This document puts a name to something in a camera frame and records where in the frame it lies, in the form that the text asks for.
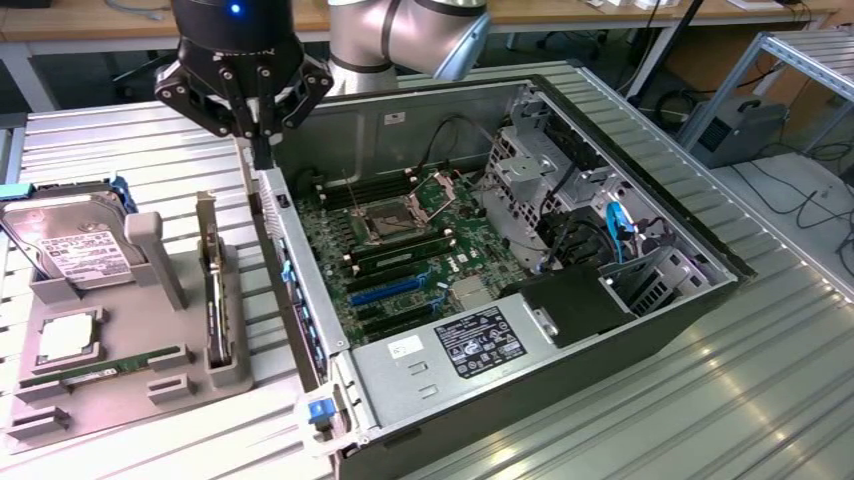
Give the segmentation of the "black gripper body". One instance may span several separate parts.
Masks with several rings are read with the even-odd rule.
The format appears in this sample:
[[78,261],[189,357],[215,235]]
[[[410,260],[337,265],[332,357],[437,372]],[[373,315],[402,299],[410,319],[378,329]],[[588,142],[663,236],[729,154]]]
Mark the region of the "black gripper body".
[[305,50],[294,32],[289,1],[174,1],[179,62],[193,79],[225,95],[228,67],[245,96],[260,95],[258,82],[280,93],[294,81]]

